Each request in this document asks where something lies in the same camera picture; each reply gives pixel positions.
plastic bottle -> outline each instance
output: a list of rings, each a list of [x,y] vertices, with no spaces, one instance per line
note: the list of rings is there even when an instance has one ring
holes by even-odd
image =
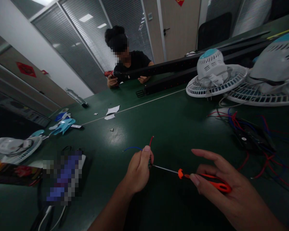
[[[73,99],[76,100],[77,103],[79,103],[81,106],[83,106],[84,108],[87,108],[89,105],[88,103],[81,98],[79,95],[77,95],[73,90],[65,88],[65,91],[67,92],[67,94],[72,97]]]
[[[33,186],[42,178],[43,169],[0,161],[0,184]]]

workbench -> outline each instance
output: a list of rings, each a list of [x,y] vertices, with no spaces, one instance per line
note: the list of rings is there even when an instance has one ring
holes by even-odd
[[[87,159],[80,180],[80,194],[68,208],[61,230],[87,230],[123,179],[133,154],[138,150],[122,151],[131,146],[143,148],[153,135],[154,164],[161,167],[175,171],[182,168],[194,173],[199,164],[213,164],[194,156],[191,148],[219,153],[234,167],[243,163],[246,153],[231,127],[215,117],[207,117],[216,111],[221,97],[192,98],[186,94],[185,87],[186,84],[137,98],[135,92],[143,89],[143,85],[137,80],[128,81],[119,89],[106,90],[87,98],[89,107],[86,109],[79,104],[68,107],[76,124],[83,125],[84,130],[73,129],[63,136],[51,136],[22,163],[28,165],[39,159],[56,159],[67,145],[84,151]],[[107,109],[118,105],[120,110],[115,118],[105,120]],[[219,111],[226,113],[227,108]],[[238,117],[260,126],[262,121],[257,116],[264,115],[270,129],[289,132],[289,106],[261,108],[241,105],[230,112],[235,111],[238,111]],[[273,141],[277,153],[289,166],[289,142],[278,138],[273,138]],[[264,162],[264,156],[251,155],[241,173],[247,178],[256,176]],[[289,227],[289,189],[268,177],[268,173],[250,181],[276,217]],[[289,183],[289,169],[282,178]],[[60,213],[61,209],[57,208],[53,224]],[[29,230],[37,214],[36,187],[0,184],[0,231]],[[191,181],[180,180],[171,172],[152,167],[148,184],[132,199],[125,229],[218,230],[221,227],[233,230],[224,215],[198,194]]]

white paper scrap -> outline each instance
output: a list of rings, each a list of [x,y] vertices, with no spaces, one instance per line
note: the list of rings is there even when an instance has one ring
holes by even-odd
[[[104,119],[105,119],[105,120],[109,120],[109,119],[112,119],[112,118],[115,118],[115,114],[106,116]]]
[[[113,107],[113,108],[109,108],[106,115],[111,114],[111,113],[116,113],[116,112],[118,112],[119,109],[120,109],[120,105]]]

black t-shirt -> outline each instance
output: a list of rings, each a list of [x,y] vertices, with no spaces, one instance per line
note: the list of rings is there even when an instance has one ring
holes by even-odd
[[[142,51],[132,51],[131,52],[131,66],[127,68],[123,63],[119,62],[114,71],[119,71],[121,73],[126,73],[128,71],[133,71],[139,68],[147,67],[151,60]],[[137,79],[139,76],[130,76],[131,79]]]

hair bun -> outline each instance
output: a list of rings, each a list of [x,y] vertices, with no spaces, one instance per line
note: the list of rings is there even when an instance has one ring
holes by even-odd
[[[107,29],[105,31],[105,42],[108,44],[109,40],[111,40],[113,37],[115,37],[118,34],[124,34],[125,29],[124,27],[121,26],[114,26],[111,29]]]

